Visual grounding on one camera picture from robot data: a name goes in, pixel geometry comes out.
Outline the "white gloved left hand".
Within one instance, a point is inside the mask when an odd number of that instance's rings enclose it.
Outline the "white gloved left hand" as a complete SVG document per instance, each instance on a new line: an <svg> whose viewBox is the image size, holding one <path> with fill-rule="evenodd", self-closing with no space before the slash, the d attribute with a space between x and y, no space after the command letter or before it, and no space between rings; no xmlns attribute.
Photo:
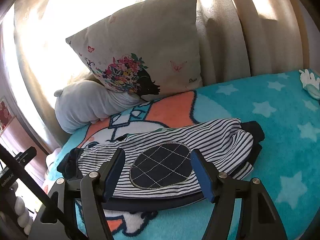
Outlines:
<svg viewBox="0 0 320 240"><path fill-rule="evenodd" d="M16 196L17 189L14 182L1 193L1 239L28 239L33 224L23 199Z"/></svg>

